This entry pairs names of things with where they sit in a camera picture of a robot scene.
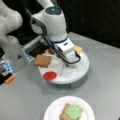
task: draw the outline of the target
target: table surface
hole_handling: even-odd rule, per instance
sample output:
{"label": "table surface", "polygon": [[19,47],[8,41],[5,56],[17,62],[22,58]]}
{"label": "table surface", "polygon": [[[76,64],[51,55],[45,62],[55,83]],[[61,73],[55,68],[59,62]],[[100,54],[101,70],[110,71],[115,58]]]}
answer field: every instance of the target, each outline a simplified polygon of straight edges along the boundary
{"label": "table surface", "polygon": [[88,78],[76,90],[50,89],[31,62],[9,85],[0,86],[0,120],[42,120],[57,98],[76,96],[92,107],[96,120],[120,117],[120,49],[70,33],[74,44],[83,47],[90,61]]}

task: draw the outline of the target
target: white plate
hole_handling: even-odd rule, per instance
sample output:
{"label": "white plate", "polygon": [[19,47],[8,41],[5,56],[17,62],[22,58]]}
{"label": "white plate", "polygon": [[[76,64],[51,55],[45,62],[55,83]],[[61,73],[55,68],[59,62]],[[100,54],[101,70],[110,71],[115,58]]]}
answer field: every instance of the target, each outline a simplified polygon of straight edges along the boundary
{"label": "white plate", "polygon": [[78,104],[83,109],[82,117],[79,120],[95,120],[93,110],[89,104],[73,96],[62,97],[52,102],[45,112],[44,120],[60,120],[62,110],[67,103]]}

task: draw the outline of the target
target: red object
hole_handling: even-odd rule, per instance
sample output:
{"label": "red object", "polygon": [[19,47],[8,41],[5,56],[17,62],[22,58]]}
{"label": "red object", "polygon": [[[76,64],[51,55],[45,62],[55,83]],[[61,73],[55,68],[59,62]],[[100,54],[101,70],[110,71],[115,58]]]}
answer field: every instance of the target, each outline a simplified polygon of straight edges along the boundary
{"label": "red object", "polygon": [[45,78],[45,80],[51,81],[54,80],[56,78],[57,74],[55,72],[46,72],[43,77]]}

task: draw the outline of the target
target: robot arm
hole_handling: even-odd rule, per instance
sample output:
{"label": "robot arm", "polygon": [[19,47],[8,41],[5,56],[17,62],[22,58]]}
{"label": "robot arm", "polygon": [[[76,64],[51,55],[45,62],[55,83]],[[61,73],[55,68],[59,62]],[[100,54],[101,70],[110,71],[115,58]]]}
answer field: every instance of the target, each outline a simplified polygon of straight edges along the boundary
{"label": "robot arm", "polygon": [[37,1],[42,5],[43,8],[54,6],[50,0],[37,0]]}
{"label": "robot arm", "polygon": [[0,45],[5,53],[4,60],[11,63],[14,72],[27,62],[16,37],[7,34],[18,29],[23,23],[21,15],[8,8],[0,0]]}
{"label": "robot arm", "polygon": [[35,33],[44,36],[49,46],[67,63],[76,63],[80,56],[74,51],[74,44],[66,32],[66,22],[62,10],[50,0],[38,0],[44,9],[33,15],[31,26]]}

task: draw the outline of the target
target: cable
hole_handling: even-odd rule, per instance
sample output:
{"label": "cable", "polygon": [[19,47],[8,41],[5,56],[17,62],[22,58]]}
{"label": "cable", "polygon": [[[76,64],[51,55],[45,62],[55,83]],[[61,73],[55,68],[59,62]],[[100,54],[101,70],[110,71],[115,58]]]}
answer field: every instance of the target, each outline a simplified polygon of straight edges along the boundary
{"label": "cable", "polygon": [[[43,37],[43,39],[45,40],[45,42],[48,44],[48,46],[51,47],[51,45],[50,45],[49,42],[47,41],[46,37],[45,37],[44,35],[42,35],[42,34],[41,34],[41,36]],[[69,61],[65,60],[65,59],[60,55],[60,53],[59,53],[58,51],[56,51],[55,49],[53,49],[53,50],[55,51],[55,53],[56,53],[64,62],[66,62],[66,63],[68,63],[68,64],[75,64],[75,63],[77,63],[77,62],[79,62],[79,61],[81,60],[80,55],[78,55],[76,51],[75,51],[75,55],[76,55],[76,57],[78,58],[78,60],[75,61],[75,62],[69,62]]]}

